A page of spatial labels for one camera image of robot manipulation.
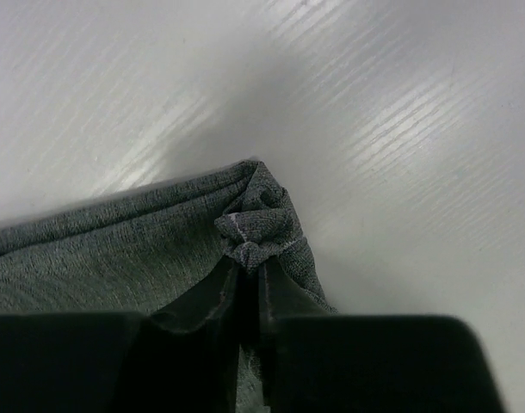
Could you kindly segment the grey cloth napkin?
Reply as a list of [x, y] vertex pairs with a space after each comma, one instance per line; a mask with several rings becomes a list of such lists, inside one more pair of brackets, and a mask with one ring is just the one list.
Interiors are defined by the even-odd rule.
[[239, 266], [236, 407], [262, 406], [259, 267], [326, 311], [287, 190], [257, 161], [0, 228], [0, 412], [190, 412], [151, 316]]

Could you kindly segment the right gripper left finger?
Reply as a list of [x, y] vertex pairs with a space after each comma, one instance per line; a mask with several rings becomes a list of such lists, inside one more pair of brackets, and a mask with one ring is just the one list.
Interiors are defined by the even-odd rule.
[[222, 258], [208, 276], [151, 318], [169, 334], [176, 390], [190, 412], [233, 412], [238, 381], [239, 266]]

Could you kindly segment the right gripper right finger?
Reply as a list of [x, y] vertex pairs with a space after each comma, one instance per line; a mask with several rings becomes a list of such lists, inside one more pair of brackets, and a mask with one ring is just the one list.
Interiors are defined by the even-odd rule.
[[270, 258], [257, 274], [259, 338], [263, 399], [272, 412], [289, 412], [299, 390], [295, 380], [306, 366], [306, 329], [330, 315], [314, 302]]

